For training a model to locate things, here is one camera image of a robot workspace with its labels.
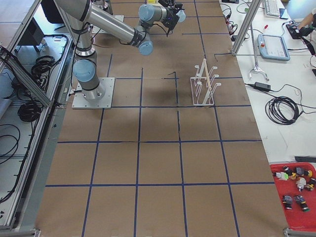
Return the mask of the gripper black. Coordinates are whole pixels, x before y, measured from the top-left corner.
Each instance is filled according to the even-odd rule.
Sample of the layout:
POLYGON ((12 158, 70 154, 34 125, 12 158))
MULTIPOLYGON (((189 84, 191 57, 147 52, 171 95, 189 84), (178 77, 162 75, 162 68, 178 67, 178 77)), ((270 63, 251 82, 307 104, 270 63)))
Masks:
POLYGON ((174 29, 178 22, 180 22, 180 16, 177 13, 182 9, 181 6, 167 6, 163 7, 166 10, 166 16, 162 21, 163 25, 168 29, 174 29))

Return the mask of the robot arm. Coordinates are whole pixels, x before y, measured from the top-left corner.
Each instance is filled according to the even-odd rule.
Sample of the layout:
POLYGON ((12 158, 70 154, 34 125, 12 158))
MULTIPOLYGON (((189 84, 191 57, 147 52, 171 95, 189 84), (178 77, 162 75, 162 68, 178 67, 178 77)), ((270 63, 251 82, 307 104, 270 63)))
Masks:
POLYGON ((171 32, 177 23, 186 18, 183 4, 173 0, 160 0, 157 5, 141 5, 139 23, 135 28, 110 14, 105 6, 109 2, 105 0, 57 0, 55 4, 63 20, 69 24, 77 44, 73 74, 81 86, 82 98, 88 102, 100 101, 108 92, 96 73, 96 51, 91 42, 90 25, 138 48, 142 55, 150 55, 153 51, 150 28, 155 22, 161 22, 171 32))

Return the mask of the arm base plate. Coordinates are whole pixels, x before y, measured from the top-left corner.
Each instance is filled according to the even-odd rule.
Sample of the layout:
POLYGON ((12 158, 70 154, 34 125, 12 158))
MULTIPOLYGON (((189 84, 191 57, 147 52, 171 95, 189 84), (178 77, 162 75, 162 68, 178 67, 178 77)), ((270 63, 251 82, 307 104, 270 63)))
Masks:
POLYGON ((99 78, 99 86, 95 90, 82 89, 78 83, 72 102, 73 109, 110 109, 112 107, 115 78, 99 78))

